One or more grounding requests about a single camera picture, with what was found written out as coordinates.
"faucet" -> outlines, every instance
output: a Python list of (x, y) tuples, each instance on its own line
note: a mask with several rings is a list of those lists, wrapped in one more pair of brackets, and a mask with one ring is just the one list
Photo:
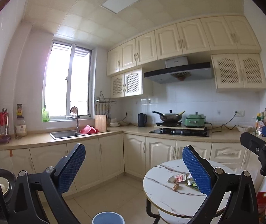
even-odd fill
[(73, 112), (74, 114), (77, 114), (77, 115), (73, 115), (72, 118), (73, 119), (76, 119), (77, 120), (77, 133), (79, 133), (79, 118), (80, 118), (80, 115), (78, 115), (78, 108), (73, 106), (71, 107), (70, 109), (70, 113)]

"marble tabletop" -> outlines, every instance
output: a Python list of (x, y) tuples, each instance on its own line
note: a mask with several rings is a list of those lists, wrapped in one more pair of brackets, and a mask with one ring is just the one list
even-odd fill
[[(222, 168), (226, 173), (234, 173), (230, 168), (221, 163), (209, 161), (214, 167)], [(173, 191), (173, 183), (168, 183), (168, 179), (173, 175), (189, 173), (183, 160), (174, 160), (161, 163), (150, 169), (143, 179), (143, 189), (149, 199), (158, 209), (177, 217), (192, 217), (206, 198), (205, 194), (196, 191), (185, 182), (179, 183), (179, 188)], [(222, 210), (230, 196), (226, 192), (218, 211)]]

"cream cabinet door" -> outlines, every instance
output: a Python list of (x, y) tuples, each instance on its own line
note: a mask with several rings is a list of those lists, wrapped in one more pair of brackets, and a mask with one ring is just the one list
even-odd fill
[(183, 54), (180, 36), (175, 24), (155, 30), (155, 38), (158, 60)]
[(99, 138), (103, 181), (111, 179), (124, 170), (123, 134)]
[(221, 163), (242, 163), (245, 149), (240, 143), (212, 143), (210, 160)]
[[(36, 173), (44, 172), (47, 167), (55, 167), (58, 161), (68, 155), (67, 145), (59, 144), (45, 147), (30, 148), (30, 154)], [(63, 193), (62, 196), (76, 193), (74, 182), (71, 184), (69, 191)]]
[(258, 54), (238, 54), (245, 88), (266, 89), (263, 63)]
[(182, 151), (185, 146), (192, 146), (202, 158), (210, 159), (212, 143), (196, 141), (177, 141), (175, 159), (182, 159)]
[(136, 42), (132, 39), (120, 46), (120, 71), (136, 66)]
[(107, 76), (120, 71), (120, 47), (116, 47), (107, 54)]
[(136, 38), (137, 65), (157, 60), (157, 49), (154, 31)]
[(243, 74), (237, 54), (211, 55), (216, 88), (244, 88)]
[(175, 140), (146, 138), (146, 171), (166, 161), (175, 160)]
[(125, 97), (142, 94), (141, 69), (125, 73)]
[(225, 16), (225, 20), (231, 29), (238, 49), (253, 49), (261, 51), (259, 42), (244, 16)]
[(124, 92), (125, 78), (124, 74), (117, 75), (111, 78), (111, 98), (121, 98), (125, 96)]
[(29, 149), (15, 149), (0, 151), (0, 168), (13, 172), (16, 176), (20, 171), (26, 170), (28, 173), (35, 173)]
[(209, 51), (210, 45), (199, 19), (177, 24), (183, 54)]
[(234, 35), (224, 17), (201, 18), (211, 50), (237, 49)]
[(76, 189), (79, 192), (102, 183), (103, 177), (100, 160), (99, 139), (67, 143), (68, 153), (71, 152), (76, 143), (83, 144), (86, 151), (84, 162), (74, 179)]
[(125, 172), (139, 178), (146, 174), (146, 138), (124, 134)]
[(242, 163), (223, 163), (223, 165), (229, 167), (235, 173), (239, 174), (239, 172), (241, 171)]

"glass jar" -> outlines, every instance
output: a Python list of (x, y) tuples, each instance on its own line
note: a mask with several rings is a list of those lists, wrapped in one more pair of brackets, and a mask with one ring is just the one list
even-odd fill
[(24, 117), (17, 118), (15, 130), (16, 130), (16, 136), (26, 136), (27, 135)]

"wall outlet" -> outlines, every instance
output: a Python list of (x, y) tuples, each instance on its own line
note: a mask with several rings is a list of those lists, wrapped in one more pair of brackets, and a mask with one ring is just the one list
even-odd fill
[(236, 113), (235, 117), (244, 117), (245, 111), (244, 110), (234, 110), (234, 114)]

